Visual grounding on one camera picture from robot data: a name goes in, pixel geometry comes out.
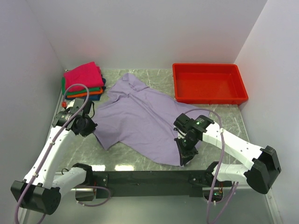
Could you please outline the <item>lavender t shirt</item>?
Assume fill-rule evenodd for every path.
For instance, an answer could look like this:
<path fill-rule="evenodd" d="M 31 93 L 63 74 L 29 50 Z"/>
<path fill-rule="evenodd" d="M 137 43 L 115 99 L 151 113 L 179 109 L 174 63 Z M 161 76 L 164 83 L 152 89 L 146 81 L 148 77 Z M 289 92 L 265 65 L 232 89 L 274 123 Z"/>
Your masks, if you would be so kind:
<path fill-rule="evenodd" d="M 208 111 L 179 103 L 170 96 L 148 87 L 133 74 L 124 74 L 107 92 L 93 117 L 94 134 L 105 150 L 121 142 L 150 160 L 172 166 L 180 165 L 174 139 L 174 121 L 182 114 L 196 119 Z"/>

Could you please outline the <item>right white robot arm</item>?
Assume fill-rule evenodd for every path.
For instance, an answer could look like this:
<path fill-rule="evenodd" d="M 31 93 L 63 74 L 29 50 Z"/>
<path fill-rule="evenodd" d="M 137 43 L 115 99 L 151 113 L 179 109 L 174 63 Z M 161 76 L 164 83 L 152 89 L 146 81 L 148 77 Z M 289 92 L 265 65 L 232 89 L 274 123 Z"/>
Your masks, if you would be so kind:
<path fill-rule="evenodd" d="M 251 144 L 204 115 L 192 119 L 182 113 L 174 121 L 174 130 L 178 132 L 175 142 L 181 166 L 198 154 L 196 145 L 199 141 L 214 145 L 239 161 L 239 164 L 215 162 L 209 166 L 205 181 L 210 186 L 225 181 L 246 182 L 256 192 L 267 194 L 281 173 L 274 148 Z"/>

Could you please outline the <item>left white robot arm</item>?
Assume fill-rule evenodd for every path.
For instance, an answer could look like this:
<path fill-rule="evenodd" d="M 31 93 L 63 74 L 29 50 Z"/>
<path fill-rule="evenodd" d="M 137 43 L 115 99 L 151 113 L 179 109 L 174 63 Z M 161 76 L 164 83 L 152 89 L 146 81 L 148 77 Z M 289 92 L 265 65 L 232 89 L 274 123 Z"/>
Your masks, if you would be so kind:
<path fill-rule="evenodd" d="M 96 124 L 89 117 L 92 101 L 77 98 L 63 103 L 64 110 L 58 112 L 51 125 L 46 144 L 31 170 L 22 181 L 14 181 L 11 192 L 20 207 L 46 215 L 53 214 L 61 198 L 72 188 L 91 186 L 92 167 L 76 163 L 66 174 L 56 177 L 56 170 L 72 140 L 93 133 Z"/>

